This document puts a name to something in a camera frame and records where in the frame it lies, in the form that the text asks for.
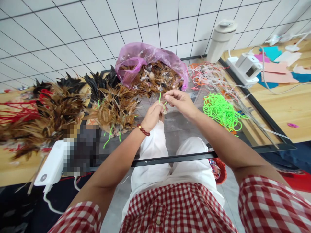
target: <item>sleeve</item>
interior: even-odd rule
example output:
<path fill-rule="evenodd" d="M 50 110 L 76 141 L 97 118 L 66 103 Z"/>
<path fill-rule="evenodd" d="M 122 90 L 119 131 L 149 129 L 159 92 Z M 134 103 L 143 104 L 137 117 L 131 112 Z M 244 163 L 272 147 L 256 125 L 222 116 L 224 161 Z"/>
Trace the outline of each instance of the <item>sleeve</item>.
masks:
<path fill-rule="evenodd" d="M 98 205 L 90 201 L 80 202 L 66 210 L 48 233 L 97 233 L 101 227 L 100 217 Z"/>
<path fill-rule="evenodd" d="M 311 203 L 267 177 L 245 178 L 238 206 L 246 232 L 311 232 Z"/>

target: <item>red gingham shirt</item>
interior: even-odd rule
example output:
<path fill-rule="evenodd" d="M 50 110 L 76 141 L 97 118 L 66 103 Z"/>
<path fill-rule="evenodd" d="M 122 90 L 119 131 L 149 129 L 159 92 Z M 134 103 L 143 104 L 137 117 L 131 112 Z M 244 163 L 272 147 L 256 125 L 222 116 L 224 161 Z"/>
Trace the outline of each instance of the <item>red gingham shirt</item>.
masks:
<path fill-rule="evenodd" d="M 263 176 L 245 178 L 239 191 L 239 214 L 246 232 L 311 232 L 311 203 Z M 49 231 L 100 232 L 98 205 L 81 202 L 69 208 Z M 197 183 L 169 184 L 137 194 L 120 232 L 237 232 L 208 189 Z"/>

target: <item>floor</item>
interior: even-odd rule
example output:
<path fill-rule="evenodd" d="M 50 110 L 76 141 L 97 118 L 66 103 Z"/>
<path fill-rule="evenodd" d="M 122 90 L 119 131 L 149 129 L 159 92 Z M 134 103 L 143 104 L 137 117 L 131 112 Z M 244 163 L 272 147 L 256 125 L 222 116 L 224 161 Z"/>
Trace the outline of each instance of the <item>floor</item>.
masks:
<path fill-rule="evenodd" d="M 176 154 L 179 145 L 188 137 L 200 137 L 205 143 L 208 143 L 199 130 L 192 123 L 187 121 L 179 112 L 166 114 L 164 129 L 166 146 L 170 156 Z M 110 141 L 106 144 L 105 149 L 103 149 L 103 145 L 107 140 L 108 135 L 106 134 L 104 136 L 104 133 L 102 133 L 99 154 L 110 154 L 120 144 L 119 138 L 113 138 L 110 139 Z M 105 156 L 98 158 L 97 162 L 101 163 L 104 157 Z M 131 176 L 132 170 L 133 168 L 130 169 L 128 175 Z M 218 185 L 217 189 L 225 198 L 224 210 L 227 215 L 230 217 L 239 232 L 245 232 L 238 214 L 238 184 L 230 168 L 227 168 L 227 180 L 222 185 Z M 116 189 L 115 195 L 103 222 L 102 232 L 119 232 L 121 227 L 122 210 L 130 195 L 130 192 L 131 182 L 130 178 L 128 178 L 123 184 L 119 184 Z"/>

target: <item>pink plastic bag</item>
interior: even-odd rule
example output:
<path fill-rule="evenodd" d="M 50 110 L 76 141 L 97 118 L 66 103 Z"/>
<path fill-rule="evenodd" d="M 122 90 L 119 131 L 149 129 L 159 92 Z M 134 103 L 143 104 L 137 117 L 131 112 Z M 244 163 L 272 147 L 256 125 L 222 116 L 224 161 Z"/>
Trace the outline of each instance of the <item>pink plastic bag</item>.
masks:
<path fill-rule="evenodd" d="M 158 49 L 152 45 L 140 42 L 127 44 L 119 53 L 115 69 L 122 84 L 130 88 L 141 66 L 157 62 L 158 60 L 172 68 L 182 78 L 184 81 L 182 90 L 185 91 L 188 87 L 188 69 L 186 64 L 173 52 L 165 49 Z M 120 70 L 121 65 L 136 67 L 133 70 Z"/>

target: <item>white device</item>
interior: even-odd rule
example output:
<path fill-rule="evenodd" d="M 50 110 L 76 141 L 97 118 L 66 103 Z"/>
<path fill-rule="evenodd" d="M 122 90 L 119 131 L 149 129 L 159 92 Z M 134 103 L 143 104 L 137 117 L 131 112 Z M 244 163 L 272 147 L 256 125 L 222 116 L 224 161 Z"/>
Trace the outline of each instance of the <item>white device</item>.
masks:
<path fill-rule="evenodd" d="M 229 57 L 226 62 L 244 86 L 250 88 L 258 83 L 257 75 L 262 71 L 262 64 L 253 53 L 243 53 L 240 58 Z"/>
<path fill-rule="evenodd" d="M 35 182 L 35 186 L 51 185 L 59 182 L 64 168 L 64 152 L 69 147 L 68 142 L 59 140 L 54 143 Z"/>
<path fill-rule="evenodd" d="M 228 43 L 237 29 L 237 23 L 233 20 L 222 20 L 215 28 L 212 42 L 207 52 L 206 61 L 216 63 L 221 55 L 227 50 Z"/>

